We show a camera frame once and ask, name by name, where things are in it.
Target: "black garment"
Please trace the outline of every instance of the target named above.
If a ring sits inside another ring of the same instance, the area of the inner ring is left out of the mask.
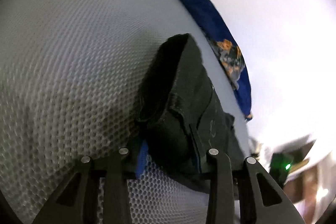
[[[177,181],[201,174],[210,148],[226,153],[233,170],[241,168],[244,155],[234,117],[223,112],[189,34],[171,37],[160,46],[142,83],[140,106],[137,121],[149,154]],[[187,186],[208,191],[204,185]]]

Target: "white backdrop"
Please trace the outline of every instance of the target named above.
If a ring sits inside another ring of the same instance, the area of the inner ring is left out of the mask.
[[[250,134],[275,146],[307,134],[332,145],[336,0],[211,1],[247,64]]]

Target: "black cloth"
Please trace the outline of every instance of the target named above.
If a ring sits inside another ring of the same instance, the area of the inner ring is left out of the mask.
[[[184,183],[186,177],[201,174],[211,148],[226,153],[233,170],[241,168],[244,155],[234,117],[222,110],[189,34],[171,37],[160,46],[139,97],[141,134],[153,160],[171,177]],[[200,187],[191,188],[207,192]]]

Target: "blue floral garment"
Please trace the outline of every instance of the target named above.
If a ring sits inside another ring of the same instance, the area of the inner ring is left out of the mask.
[[[251,114],[251,85],[245,61],[236,41],[210,0],[180,0],[208,39],[229,78],[246,120]]]

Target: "silver screw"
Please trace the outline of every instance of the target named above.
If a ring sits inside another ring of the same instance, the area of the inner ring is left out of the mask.
[[[127,153],[128,153],[128,149],[126,147],[123,147],[123,148],[119,149],[119,154],[126,155]]]
[[[218,150],[217,150],[216,148],[211,148],[211,149],[209,150],[209,153],[210,153],[211,155],[217,155],[217,154],[218,154]]]
[[[81,162],[84,163],[84,164],[88,163],[89,161],[90,161],[89,156],[84,156],[84,157],[81,158]]]
[[[248,158],[247,158],[247,162],[248,162],[249,164],[255,164],[257,161],[256,161],[255,158],[248,157]]]

